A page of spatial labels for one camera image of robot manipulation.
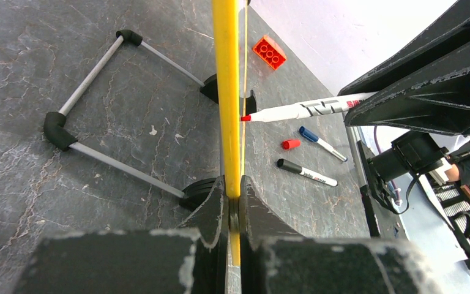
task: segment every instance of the black marker cap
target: black marker cap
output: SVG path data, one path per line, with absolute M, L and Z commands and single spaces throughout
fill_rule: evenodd
M 277 166 L 283 170 L 286 170 L 291 173 L 301 173 L 302 172 L 302 167 L 300 165 L 294 164 L 288 160 L 285 160 L 283 158 L 279 159 L 277 161 Z

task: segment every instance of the white wall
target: white wall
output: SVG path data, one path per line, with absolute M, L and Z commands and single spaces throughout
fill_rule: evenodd
M 454 2 L 252 0 L 250 5 L 337 94 L 405 46 Z

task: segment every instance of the metal rod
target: metal rod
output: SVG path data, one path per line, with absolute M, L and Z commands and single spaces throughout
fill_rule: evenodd
M 71 97 L 67 99 L 64 106 L 62 106 L 62 108 L 60 108 L 58 112 L 62 113 L 63 115 L 67 115 L 69 113 L 69 111 L 73 108 L 73 106 L 75 106 L 78 99 L 80 99 L 82 94 L 84 94 L 85 90 L 87 90 L 87 88 L 92 83 L 92 81 L 94 81 L 94 78 L 96 78 L 98 73 L 102 70 L 102 68 L 105 66 L 107 61 L 111 59 L 114 52 L 116 52 L 116 50 L 118 49 L 118 47 L 120 47 L 122 43 L 123 43 L 123 36 L 119 36 L 116 39 L 116 41 L 114 41 L 114 44 L 111 46 L 111 48 L 109 48 L 109 50 L 105 52 L 105 55 L 103 55 L 103 57 L 96 64 L 96 66 L 91 70 L 91 72 L 89 72 L 89 74 L 84 79 L 84 81 L 82 81 L 82 84 L 78 86 L 75 92 L 73 92 Z
M 116 159 L 113 159 L 113 158 L 110 158 L 109 156 L 105 155 L 105 154 L 102 154 L 92 148 L 89 148 L 85 145 L 82 145 L 81 143 L 73 143 L 71 144 L 69 147 L 71 147 L 72 149 L 74 150 L 77 150 L 87 156 L 90 156 L 94 159 L 97 159 L 103 163 L 106 163 L 112 167 L 116 167 L 117 169 L 123 171 L 123 172 L 126 172 L 130 175 L 133 175 L 135 176 L 136 178 L 138 179 L 141 179 L 149 184 L 152 184 L 158 188 L 161 188 L 171 194 L 174 194 L 175 196 L 179 197 L 179 198 L 183 198 L 184 197 L 184 193 L 183 191 L 180 191 L 180 190 L 177 190 L 176 188 L 174 187 L 171 187 L 161 181 L 159 181 L 158 179 L 155 179 L 145 173 L 142 173 L 141 171 L 135 169 L 135 168 L 132 168 L 132 167 L 129 167 L 128 165 L 122 163 L 122 162 L 119 162 L 118 160 Z
M 170 64 L 171 66 L 175 67 L 178 71 L 182 72 L 183 74 L 185 74 L 187 77 L 189 77 L 191 80 L 193 80 L 194 82 L 196 82 L 199 86 L 201 87 L 204 87 L 204 83 L 199 80 L 198 78 L 196 78 L 194 75 L 192 75 L 189 71 L 185 70 L 184 68 L 182 68 L 181 66 L 179 66 L 179 64 L 175 63 L 174 61 L 168 59 L 168 57 L 166 57 L 165 55 L 161 54 L 161 52 L 157 51 L 156 49 L 154 49 L 154 47 L 150 46 L 149 44 L 141 41 L 141 46 L 147 48 L 150 52 L 154 53 L 155 55 L 157 55 L 157 57 L 161 58 L 162 60 L 166 61 L 166 63 Z

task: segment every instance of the white marker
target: white marker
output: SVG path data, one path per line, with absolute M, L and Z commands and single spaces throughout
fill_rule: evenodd
M 328 178 L 326 176 L 320 175 L 319 173 L 309 170 L 305 167 L 301 167 L 300 165 L 294 164 L 288 160 L 283 158 L 277 161 L 277 166 L 283 170 L 286 170 L 291 173 L 297 173 L 301 176 L 306 178 L 314 179 L 315 181 L 327 184 L 332 187 L 336 187 L 338 185 L 338 181 L 335 179 Z
M 300 134 L 302 136 L 304 136 L 304 138 L 306 138 L 307 140 L 311 141 L 311 142 L 314 142 L 314 143 L 317 143 L 319 144 L 320 146 L 322 146 L 325 150 L 327 150 L 328 152 L 330 152 L 332 155 L 334 155 L 335 157 L 337 157 L 339 160 L 343 161 L 343 162 L 346 162 L 348 159 L 347 157 L 345 157 L 344 155 L 342 155 L 341 153 L 339 153 L 336 149 L 334 149 L 334 147 L 332 147 L 330 144 L 328 144 L 327 142 L 325 142 L 324 140 L 320 139 L 318 136 L 316 136 L 313 132 L 311 132 L 310 130 L 306 129 L 305 127 L 300 127 L 300 130 L 299 130 Z
M 271 121 L 310 118 L 312 116 L 345 112 L 376 93 L 377 92 L 336 96 L 267 108 L 250 115 L 243 116 L 241 117 L 241 121 L 262 121 L 268 123 Z

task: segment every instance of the orange toy block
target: orange toy block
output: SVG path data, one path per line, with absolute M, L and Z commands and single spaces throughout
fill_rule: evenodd
M 268 35 L 264 35 L 264 37 L 255 44 L 253 52 L 260 56 L 260 58 L 273 69 L 278 69 L 287 60 L 280 46 Z

